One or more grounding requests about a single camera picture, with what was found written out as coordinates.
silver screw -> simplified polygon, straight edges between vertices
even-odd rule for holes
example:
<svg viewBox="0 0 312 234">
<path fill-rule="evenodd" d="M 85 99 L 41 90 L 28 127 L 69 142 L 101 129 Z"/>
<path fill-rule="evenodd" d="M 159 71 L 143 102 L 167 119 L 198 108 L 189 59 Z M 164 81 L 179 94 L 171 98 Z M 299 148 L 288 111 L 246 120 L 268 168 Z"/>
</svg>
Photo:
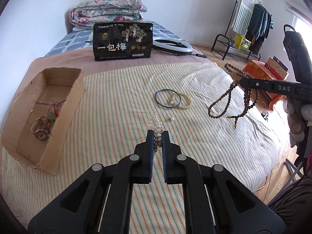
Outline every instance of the silver screw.
<svg viewBox="0 0 312 234">
<path fill-rule="evenodd" d="M 220 165 L 220 164 L 216 164 L 213 168 L 214 168 L 215 171 L 217 171 L 217 172 L 222 172 L 223 169 L 224 169 L 223 166 Z"/>
<path fill-rule="evenodd" d="M 130 160 L 132 160 L 132 161 L 137 161 L 139 158 L 140 157 L 138 155 L 136 155 L 136 154 L 133 154 L 133 155 L 130 156 Z"/>
<path fill-rule="evenodd" d="M 186 160 L 186 155 L 180 154 L 177 156 L 177 159 L 180 161 L 184 161 L 184 160 Z"/>
<path fill-rule="evenodd" d="M 100 165 L 99 163 L 96 163 L 92 166 L 92 170 L 97 172 L 100 171 L 102 169 L 102 165 Z"/>
</svg>

brown prayer beads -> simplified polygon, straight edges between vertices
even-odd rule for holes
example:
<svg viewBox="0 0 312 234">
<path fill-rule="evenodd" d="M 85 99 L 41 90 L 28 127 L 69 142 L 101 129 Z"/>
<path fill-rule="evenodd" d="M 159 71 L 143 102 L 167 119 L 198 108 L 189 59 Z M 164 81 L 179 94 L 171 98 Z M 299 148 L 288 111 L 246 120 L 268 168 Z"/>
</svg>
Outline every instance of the brown prayer beads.
<svg viewBox="0 0 312 234">
<path fill-rule="evenodd" d="M 242 71 L 239 70 L 238 68 L 235 68 L 235 67 L 232 66 L 231 64 L 228 64 L 228 63 L 227 63 L 227 64 L 224 65 L 224 67 L 225 67 L 225 69 L 226 69 L 227 71 L 229 71 L 230 73 L 236 74 L 237 76 L 242 77 L 242 78 L 243 78 L 243 77 L 246 77 L 246 75 L 245 75 L 244 72 L 242 72 Z M 240 80 L 235 80 L 234 82 L 232 82 L 231 85 L 230 85 L 230 88 L 229 88 L 221 97 L 219 97 L 219 99 L 217 99 L 215 102 L 213 102 L 213 103 L 209 106 L 209 108 L 208 108 L 208 115 L 209 115 L 209 117 L 214 118 L 214 119 L 218 119 L 218 118 L 222 117 L 222 116 L 226 113 L 226 111 L 227 111 L 227 109 L 228 109 L 228 107 L 229 107 L 229 105 L 230 105 L 231 93 L 232 93 L 233 89 L 234 89 L 236 86 L 239 85 L 239 81 L 240 81 Z M 228 95 L 228 100 L 227 100 L 227 104 L 226 104 L 226 106 L 225 106 L 225 108 L 224 108 L 224 111 L 223 111 L 221 114 L 219 114 L 218 116 L 213 116 L 213 115 L 210 113 L 212 107 L 213 107 L 214 105 L 216 105 L 216 103 L 218 103 L 221 99 L 223 99 L 223 98 L 224 98 L 225 96 L 227 96 L 227 95 Z M 251 108 L 253 108 L 253 107 L 256 105 L 256 103 L 257 103 L 257 101 L 258 101 L 258 98 L 259 98 L 258 90 L 255 90 L 255 101 L 254 101 L 251 105 L 249 105 L 251 95 L 252 95 L 252 90 L 251 90 L 251 89 L 245 89 L 245 90 L 244 90 L 244 106 L 245 106 L 245 107 L 244 107 L 244 111 L 243 111 L 241 114 L 239 114 L 239 115 L 236 115 L 236 116 L 228 116 L 228 117 L 227 117 L 228 119 L 235 119 L 235 122 L 234 122 L 234 129 L 236 129 L 236 127 L 237 127 L 237 120 L 238 120 L 238 118 L 245 116 L 245 114 L 248 112 L 248 110 L 251 109 Z"/>
</svg>

open cardboard box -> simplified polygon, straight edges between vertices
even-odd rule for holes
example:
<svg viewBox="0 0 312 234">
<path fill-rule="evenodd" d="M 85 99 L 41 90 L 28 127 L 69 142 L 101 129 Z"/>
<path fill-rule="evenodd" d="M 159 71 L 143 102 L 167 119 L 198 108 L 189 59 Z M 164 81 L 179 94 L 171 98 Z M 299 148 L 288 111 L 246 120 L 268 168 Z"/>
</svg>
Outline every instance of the open cardboard box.
<svg viewBox="0 0 312 234">
<path fill-rule="evenodd" d="M 40 72 L 11 104 L 2 130 L 3 146 L 16 160 L 57 175 L 66 134 L 84 89 L 81 69 L 47 68 Z M 31 126 L 48 115 L 52 101 L 64 102 L 49 139 L 39 141 Z"/>
</svg>

blue checkered bed sheet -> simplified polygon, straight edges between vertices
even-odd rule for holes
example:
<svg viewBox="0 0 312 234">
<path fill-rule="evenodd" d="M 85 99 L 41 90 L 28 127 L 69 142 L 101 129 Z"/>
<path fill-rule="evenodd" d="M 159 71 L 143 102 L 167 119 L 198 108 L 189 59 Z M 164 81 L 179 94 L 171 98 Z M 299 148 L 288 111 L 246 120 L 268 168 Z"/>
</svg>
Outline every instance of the blue checkered bed sheet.
<svg viewBox="0 0 312 234">
<path fill-rule="evenodd" d="M 168 31 L 161 25 L 152 21 L 143 21 L 143 23 L 153 24 L 153 37 L 166 37 L 180 40 L 174 33 Z M 70 32 L 46 55 L 65 53 L 68 51 L 91 47 L 93 45 L 93 30 L 83 30 L 78 32 Z"/>
</svg>

gold logo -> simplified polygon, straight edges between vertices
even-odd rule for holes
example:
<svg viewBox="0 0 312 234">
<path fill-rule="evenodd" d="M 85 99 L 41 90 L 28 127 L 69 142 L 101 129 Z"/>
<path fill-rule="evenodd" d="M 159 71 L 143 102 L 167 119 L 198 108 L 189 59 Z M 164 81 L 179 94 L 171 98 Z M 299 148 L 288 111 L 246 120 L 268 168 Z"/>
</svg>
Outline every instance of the gold logo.
<svg viewBox="0 0 312 234">
<path fill-rule="evenodd" d="M 101 40 L 107 40 L 108 39 L 108 33 L 107 32 L 102 33 L 100 36 L 100 39 Z"/>
</svg>

